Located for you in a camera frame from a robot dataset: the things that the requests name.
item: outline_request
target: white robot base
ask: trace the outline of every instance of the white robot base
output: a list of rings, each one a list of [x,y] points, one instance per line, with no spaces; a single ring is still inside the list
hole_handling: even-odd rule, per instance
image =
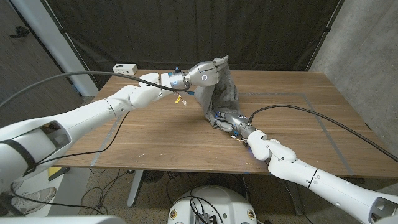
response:
[[[244,197],[231,189],[215,185],[197,187],[183,194],[170,209],[167,223],[202,223],[192,207],[207,223],[257,223],[254,209]]]

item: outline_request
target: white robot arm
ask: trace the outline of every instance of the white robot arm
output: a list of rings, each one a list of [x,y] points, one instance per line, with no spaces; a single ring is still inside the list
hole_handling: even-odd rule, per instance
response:
[[[211,86],[218,82],[220,70],[227,62],[228,56],[201,62],[187,73],[180,70],[164,73],[161,74],[161,82],[169,88]],[[159,84],[157,73],[141,78]],[[63,114],[29,119],[1,128],[0,192],[9,190],[15,180],[27,179],[50,167],[57,160],[49,160],[64,155],[88,132],[172,93],[140,82],[139,86],[125,86],[112,96]]]
[[[293,150],[275,139],[268,140],[266,134],[256,130],[241,114],[218,113],[218,116],[246,139],[256,159],[270,158],[268,170],[272,175],[310,189],[361,223],[376,223],[386,217],[394,219],[390,223],[398,220],[397,196],[358,187],[297,159]]]

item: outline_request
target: wooden table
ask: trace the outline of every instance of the wooden table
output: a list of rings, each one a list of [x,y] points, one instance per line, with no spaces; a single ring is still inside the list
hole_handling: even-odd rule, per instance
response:
[[[139,70],[136,77],[165,70]],[[384,147],[327,77],[320,72],[232,71],[243,114],[264,106],[291,104],[315,110],[356,130]],[[94,100],[112,95],[132,80],[112,77]],[[68,157],[57,163],[68,167],[134,170],[173,170],[268,174],[250,149],[213,129],[193,96],[187,105],[167,96],[147,108],[130,112],[112,146],[96,154]],[[97,151],[115,120],[80,139],[69,151]],[[297,157],[338,176],[398,177],[398,163],[340,127],[312,114],[290,108],[258,113],[252,122],[269,138],[293,149]]]

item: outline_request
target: white sneaker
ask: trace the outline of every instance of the white sneaker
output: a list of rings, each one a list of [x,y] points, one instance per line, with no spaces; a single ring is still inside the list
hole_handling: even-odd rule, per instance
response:
[[[28,195],[22,194],[21,196],[41,202],[49,202],[54,198],[57,189],[55,187],[48,187],[46,189],[34,192]],[[14,197],[11,200],[13,206],[20,210],[24,215],[36,212],[45,206],[43,203],[31,202],[29,200],[24,200],[21,198]]]
[[[24,181],[19,181],[19,182],[13,182],[12,183],[12,189],[14,189],[14,191],[17,191],[18,188],[24,183]],[[5,192],[6,194],[12,195],[12,192],[10,190]]]

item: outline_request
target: black curtain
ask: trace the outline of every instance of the black curtain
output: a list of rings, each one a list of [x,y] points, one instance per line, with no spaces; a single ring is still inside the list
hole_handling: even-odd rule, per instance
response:
[[[232,70],[305,70],[338,0],[48,3],[91,70],[188,69],[225,55]]]

